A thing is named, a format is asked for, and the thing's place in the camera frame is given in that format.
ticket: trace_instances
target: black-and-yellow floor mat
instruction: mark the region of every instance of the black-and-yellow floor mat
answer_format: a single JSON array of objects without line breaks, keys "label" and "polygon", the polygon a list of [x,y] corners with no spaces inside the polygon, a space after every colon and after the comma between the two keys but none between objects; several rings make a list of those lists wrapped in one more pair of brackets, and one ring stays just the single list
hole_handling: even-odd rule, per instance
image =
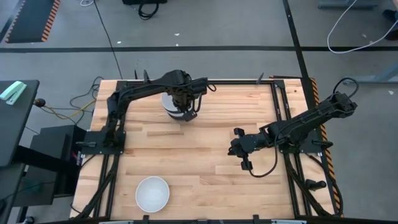
[{"label": "black-and-yellow floor mat", "polygon": [[47,41],[59,7],[60,0],[22,0],[6,43]]}]

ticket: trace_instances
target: wood plank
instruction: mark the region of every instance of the wood plank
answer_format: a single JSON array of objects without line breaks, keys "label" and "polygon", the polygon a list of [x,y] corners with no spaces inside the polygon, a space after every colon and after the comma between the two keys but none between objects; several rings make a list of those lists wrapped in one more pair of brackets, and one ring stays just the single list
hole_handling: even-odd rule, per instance
[{"label": "wood plank", "polygon": [[[295,116],[307,109],[300,80],[285,80],[290,111]],[[134,101],[126,114],[125,153],[121,156],[111,218],[141,220],[145,213],[135,200],[136,187],[148,176],[163,178],[170,187],[166,207],[151,213],[151,220],[293,218],[284,160],[278,154],[275,171],[261,179],[241,170],[241,159],[228,156],[230,141],[240,127],[247,133],[276,121],[271,89],[266,85],[218,85],[203,97],[201,111],[193,121],[175,121],[164,111],[160,95]],[[106,99],[116,80],[103,80],[91,123],[100,130],[107,116]],[[100,176],[102,156],[96,156],[82,170],[73,206],[83,209],[91,199]],[[267,172],[274,164],[274,149],[249,156],[255,174]],[[322,169],[302,156],[305,177],[325,180]],[[108,191],[104,194],[104,214]],[[300,208],[301,193],[297,190]],[[330,212],[327,189],[313,193]]]}]

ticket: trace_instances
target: white cable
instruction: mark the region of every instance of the white cable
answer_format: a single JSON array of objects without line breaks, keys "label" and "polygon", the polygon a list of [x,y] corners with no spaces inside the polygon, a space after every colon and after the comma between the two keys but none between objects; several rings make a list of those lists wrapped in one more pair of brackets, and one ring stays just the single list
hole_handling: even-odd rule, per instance
[{"label": "white cable", "polygon": [[92,5],[92,4],[94,3],[94,0],[91,0],[90,3],[88,3],[88,4],[83,4],[83,2],[85,2],[85,1],[87,1],[87,0],[81,0],[80,5],[81,5],[81,6],[90,6],[90,5]]},{"label": "white cable", "polygon": [[387,35],[388,35],[388,33],[390,33],[390,32],[393,30],[393,28],[398,24],[398,20],[397,20],[397,21],[394,23],[394,25],[392,25],[392,27],[387,31],[387,33],[386,33],[383,37],[381,37],[381,38],[378,39],[377,41],[375,41],[375,42],[373,42],[373,43],[370,43],[370,44],[368,44],[368,45],[365,45],[365,46],[363,46],[363,47],[357,47],[357,48],[355,48],[355,49],[347,50],[347,51],[345,51],[345,52],[336,52],[336,51],[332,50],[332,49],[330,48],[330,44],[329,44],[330,35],[331,35],[331,33],[334,31],[334,29],[336,28],[336,26],[337,26],[337,24],[339,23],[339,21],[341,20],[341,18],[346,14],[346,12],[349,11],[349,9],[351,9],[351,7],[353,7],[353,5],[356,3],[356,1],[357,1],[357,0],[355,0],[355,1],[347,8],[347,10],[345,10],[345,12],[342,13],[342,15],[340,16],[340,18],[338,18],[337,22],[336,22],[335,25],[333,26],[333,28],[331,28],[331,31],[330,31],[330,33],[329,33],[329,35],[328,35],[328,38],[327,38],[328,48],[329,48],[329,50],[330,50],[331,52],[333,52],[333,53],[335,53],[335,54],[350,53],[350,52],[353,52],[353,51],[355,51],[355,50],[360,50],[360,49],[364,49],[364,48],[366,48],[366,47],[372,46],[372,45],[374,45],[374,44],[380,42],[380,40],[386,38]]}]

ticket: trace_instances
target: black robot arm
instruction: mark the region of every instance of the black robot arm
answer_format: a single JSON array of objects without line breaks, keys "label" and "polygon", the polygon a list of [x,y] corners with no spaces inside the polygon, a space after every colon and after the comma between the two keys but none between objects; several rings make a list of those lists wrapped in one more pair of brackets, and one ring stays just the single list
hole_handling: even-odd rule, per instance
[{"label": "black robot arm", "polygon": [[245,134],[243,129],[236,128],[239,136],[231,141],[228,155],[247,158],[248,154],[264,147],[281,144],[298,146],[309,132],[332,118],[345,118],[354,113],[353,103],[345,93],[338,91],[322,101],[316,107],[303,112],[287,121],[276,121],[260,129],[257,134]]},{"label": "black robot arm", "polygon": [[198,78],[192,80],[190,75],[181,70],[174,70],[166,73],[161,78],[149,80],[145,75],[145,80],[141,84],[127,84],[118,91],[115,91],[108,99],[108,117],[105,131],[104,146],[118,146],[118,132],[123,131],[120,127],[124,126],[126,112],[130,102],[166,92],[172,96],[174,106],[183,113],[183,119],[190,121],[197,116],[197,111],[193,108],[197,98],[207,94],[208,79]]},{"label": "black robot arm", "polygon": [[[313,109],[299,114],[290,120],[276,121],[263,126],[257,134],[245,134],[243,129],[235,128],[234,133],[238,135],[239,138],[231,141],[228,155],[242,158],[242,169],[249,170],[252,176],[264,177],[274,170],[276,161],[269,172],[264,175],[254,175],[251,172],[253,169],[252,164],[248,159],[250,153],[265,147],[275,147],[275,153],[277,153],[276,147],[282,145],[286,148],[298,149],[307,138],[309,132],[319,127],[321,124],[324,124],[332,118],[346,118],[351,116],[357,107],[357,104],[350,100],[352,95],[347,96],[344,93],[336,91]],[[322,143],[326,146],[332,145],[331,142],[327,141],[323,141]],[[315,197],[309,192],[308,187],[294,170],[289,158],[290,157],[285,157],[287,173],[293,178],[306,199],[310,202],[310,205],[319,216],[332,216],[322,208]],[[341,213],[342,210],[339,210],[337,215],[341,215]]]}]

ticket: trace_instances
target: black desk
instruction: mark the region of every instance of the black desk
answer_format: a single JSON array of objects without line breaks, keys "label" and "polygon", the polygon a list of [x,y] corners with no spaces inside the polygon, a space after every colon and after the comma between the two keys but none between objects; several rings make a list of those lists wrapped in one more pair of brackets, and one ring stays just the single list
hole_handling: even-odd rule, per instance
[{"label": "black desk", "polygon": [[[0,93],[14,82],[1,81]],[[0,100],[0,138],[3,148],[3,150],[0,150],[0,167],[8,166],[12,162],[39,87],[37,80],[24,80],[22,82],[27,85],[26,89],[14,105],[8,105],[4,100]]]},{"label": "black desk", "polygon": [[[26,213],[26,206],[51,204],[55,194],[74,193],[79,171],[75,142],[85,135],[73,125],[45,128],[34,136],[30,149],[20,146],[39,87],[37,80],[21,81],[27,86],[14,105],[0,101],[0,200],[6,198],[0,224],[7,223],[13,206],[24,207]],[[0,81],[0,93],[14,82]],[[25,165],[30,165],[27,173]]]},{"label": "black desk", "polygon": [[[1,81],[0,93],[15,81]],[[29,117],[32,103],[36,97],[39,81],[24,80],[26,89],[19,96],[14,105],[0,101],[0,199],[18,191],[24,173],[25,164],[12,164],[12,158],[18,148],[26,121]],[[6,199],[6,207],[0,214],[0,223],[7,223],[8,216],[14,204],[15,195]]]}]

